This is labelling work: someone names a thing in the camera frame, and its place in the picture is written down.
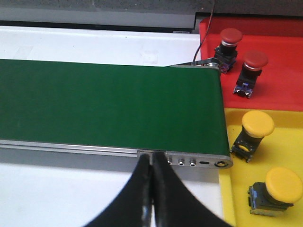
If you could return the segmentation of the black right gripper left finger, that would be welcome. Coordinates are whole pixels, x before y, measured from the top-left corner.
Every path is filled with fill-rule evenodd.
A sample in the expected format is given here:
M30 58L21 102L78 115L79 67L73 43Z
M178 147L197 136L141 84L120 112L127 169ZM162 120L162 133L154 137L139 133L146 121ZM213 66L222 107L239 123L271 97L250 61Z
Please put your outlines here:
M152 217L151 166L141 155L120 193L87 227L149 227Z

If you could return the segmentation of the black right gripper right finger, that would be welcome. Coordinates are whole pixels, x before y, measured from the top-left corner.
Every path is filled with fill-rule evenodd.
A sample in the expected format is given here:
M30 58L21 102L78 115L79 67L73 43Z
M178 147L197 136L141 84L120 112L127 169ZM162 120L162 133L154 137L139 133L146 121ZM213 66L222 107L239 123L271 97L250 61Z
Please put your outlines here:
M182 183L162 152L152 155L153 200L158 227L229 227Z

